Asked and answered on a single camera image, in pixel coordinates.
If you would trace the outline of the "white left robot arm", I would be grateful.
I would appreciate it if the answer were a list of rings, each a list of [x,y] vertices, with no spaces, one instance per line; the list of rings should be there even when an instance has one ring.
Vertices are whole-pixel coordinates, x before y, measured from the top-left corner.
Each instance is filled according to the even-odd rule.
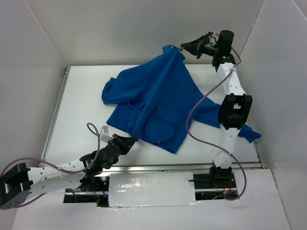
[[[94,177],[116,164],[137,140],[114,134],[99,151],[55,167],[27,167],[24,162],[16,164],[0,176],[0,208],[19,208],[29,198],[60,189],[89,191],[94,186]]]

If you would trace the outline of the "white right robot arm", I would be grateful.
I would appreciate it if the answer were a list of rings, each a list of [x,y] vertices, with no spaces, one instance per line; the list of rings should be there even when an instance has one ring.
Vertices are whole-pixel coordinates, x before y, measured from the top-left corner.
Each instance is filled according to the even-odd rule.
[[[246,123],[252,105],[252,96],[243,90],[236,67],[240,64],[232,47],[234,33],[222,30],[219,34],[208,32],[200,38],[181,44],[181,48],[200,58],[203,54],[213,58],[212,65],[221,78],[225,97],[219,108],[217,120],[223,132],[219,149],[209,170],[209,183],[220,187],[231,180],[235,142]]]

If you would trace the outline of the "blue zip-up fleece jacket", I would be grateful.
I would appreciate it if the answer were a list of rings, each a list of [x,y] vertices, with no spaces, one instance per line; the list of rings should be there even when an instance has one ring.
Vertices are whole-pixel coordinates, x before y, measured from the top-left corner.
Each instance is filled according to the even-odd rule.
[[[220,127],[220,105],[204,98],[177,48],[164,46],[161,55],[123,70],[102,91],[103,103],[116,106],[109,126],[173,154],[192,120]]]

